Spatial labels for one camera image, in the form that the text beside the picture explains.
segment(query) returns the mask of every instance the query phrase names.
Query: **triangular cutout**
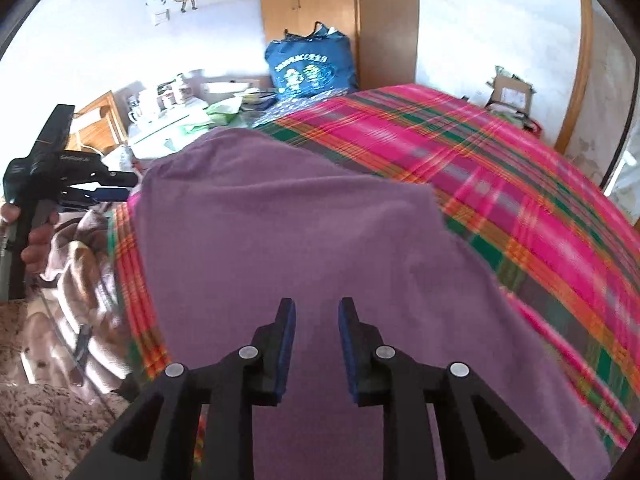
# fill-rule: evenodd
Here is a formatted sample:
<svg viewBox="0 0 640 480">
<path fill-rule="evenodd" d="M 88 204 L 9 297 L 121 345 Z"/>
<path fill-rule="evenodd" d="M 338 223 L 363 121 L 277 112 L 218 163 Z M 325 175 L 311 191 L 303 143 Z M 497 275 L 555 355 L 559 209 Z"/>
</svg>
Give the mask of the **triangular cutout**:
<svg viewBox="0 0 640 480">
<path fill-rule="evenodd" d="M 140 406 L 129 424 L 114 437 L 111 450 L 133 460 L 144 462 L 149 456 L 163 402 L 162 395 L 156 394 Z"/>
<path fill-rule="evenodd" d="M 492 460 L 501 460 L 524 449 L 522 439 L 483 397 L 474 395 L 472 402 Z"/>
</svg>

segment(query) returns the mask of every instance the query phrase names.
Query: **silver screw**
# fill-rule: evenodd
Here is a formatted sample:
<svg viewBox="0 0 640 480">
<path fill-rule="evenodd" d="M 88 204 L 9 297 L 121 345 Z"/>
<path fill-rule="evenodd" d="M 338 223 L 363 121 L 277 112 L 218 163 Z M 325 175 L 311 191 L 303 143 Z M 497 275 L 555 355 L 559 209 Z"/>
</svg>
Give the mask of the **silver screw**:
<svg viewBox="0 0 640 480">
<path fill-rule="evenodd" d="M 453 363 L 449 367 L 449 370 L 456 377 L 466 377 L 469 375 L 469 367 L 464 363 Z"/>
<path fill-rule="evenodd" d="M 171 363 L 164 369 L 164 373 L 169 377 L 180 377 L 184 373 L 184 366 L 180 363 Z"/>
<path fill-rule="evenodd" d="M 396 350 L 391 346 L 382 345 L 376 348 L 376 355 L 380 359 L 391 359 L 396 355 Z"/>
<path fill-rule="evenodd" d="M 253 359 L 258 357 L 258 349 L 255 346 L 243 346 L 238 350 L 238 355 L 242 359 Z"/>
</svg>

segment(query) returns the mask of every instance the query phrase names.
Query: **finger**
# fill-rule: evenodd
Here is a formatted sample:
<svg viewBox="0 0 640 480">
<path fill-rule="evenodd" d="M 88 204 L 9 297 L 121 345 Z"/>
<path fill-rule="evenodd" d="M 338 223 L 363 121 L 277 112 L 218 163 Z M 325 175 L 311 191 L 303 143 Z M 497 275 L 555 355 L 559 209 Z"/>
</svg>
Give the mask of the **finger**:
<svg viewBox="0 0 640 480">
<path fill-rule="evenodd" d="M 13 204 L 2 204 L 2 207 L 0 207 L 0 217 L 2 217 L 2 220 L 5 222 L 12 224 L 18 219 L 18 216 L 20 216 L 19 207 Z"/>
<path fill-rule="evenodd" d="M 41 264 L 49 256 L 49 246 L 30 245 L 20 253 L 20 257 L 26 264 Z"/>
<path fill-rule="evenodd" d="M 53 238 L 53 225 L 44 224 L 29 233 L 29 243 L 34 245 L 48 245 Z"/>
</svg>

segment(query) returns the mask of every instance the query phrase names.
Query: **bed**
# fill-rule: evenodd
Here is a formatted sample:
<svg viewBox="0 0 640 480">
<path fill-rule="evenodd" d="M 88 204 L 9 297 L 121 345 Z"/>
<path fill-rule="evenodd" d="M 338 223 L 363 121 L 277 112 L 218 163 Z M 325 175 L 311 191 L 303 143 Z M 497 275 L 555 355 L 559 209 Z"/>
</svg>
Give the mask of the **bed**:
<svg viewBox="0 0 640 480">
<path fill-rule="evenodd" d="M 544 339 L 615 461 L 640 420 L 640 238 L 591 182 L 521 130 L 418 85 L 334 98 L 259 130 L 353 171 L 431 184 L 447 227 Z M 114 211 L 109 244 L 129 355 L 151 380 L 171 359 L 144 286 L 134 205 Z"/>
</svg>

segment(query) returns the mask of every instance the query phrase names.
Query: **cardboard box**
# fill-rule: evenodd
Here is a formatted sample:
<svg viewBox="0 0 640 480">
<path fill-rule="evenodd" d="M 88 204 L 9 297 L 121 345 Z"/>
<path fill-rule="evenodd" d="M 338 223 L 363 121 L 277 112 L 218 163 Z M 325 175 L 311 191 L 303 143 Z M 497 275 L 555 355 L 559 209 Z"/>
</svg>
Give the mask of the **cardboard box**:
<svg viewBox="0 0 640 480">
<path fill-rule="evenodd" d="M 532 85 L 503 75 L 496 76 L 492 101 L 512 105 L 524 114 L 531 110 Z"/>
</svg>

